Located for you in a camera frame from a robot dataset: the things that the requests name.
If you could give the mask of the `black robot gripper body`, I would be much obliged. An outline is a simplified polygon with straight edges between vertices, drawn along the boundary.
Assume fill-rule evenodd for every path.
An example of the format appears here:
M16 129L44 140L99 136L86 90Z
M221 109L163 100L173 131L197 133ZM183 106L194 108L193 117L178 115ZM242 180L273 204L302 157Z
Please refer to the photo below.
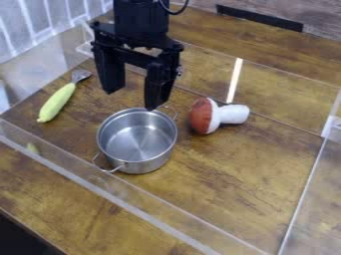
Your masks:
M157 62L177 74L182 44L170 38L170 16L183 12L171 9L170 0L114 0L114 23L95 21L95 46L112 49L124 64L146 68Z

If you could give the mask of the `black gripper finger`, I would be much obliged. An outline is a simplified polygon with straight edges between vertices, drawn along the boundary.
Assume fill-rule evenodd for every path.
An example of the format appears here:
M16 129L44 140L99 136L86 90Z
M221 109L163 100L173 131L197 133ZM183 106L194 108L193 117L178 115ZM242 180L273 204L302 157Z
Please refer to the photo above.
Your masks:
M94 56L102 88L110 95L126 86L126 64L112 49L95 46Z
M175 71L169 65L157 62L149 64L145 85L145 101L149 111L169 101L174 80Z

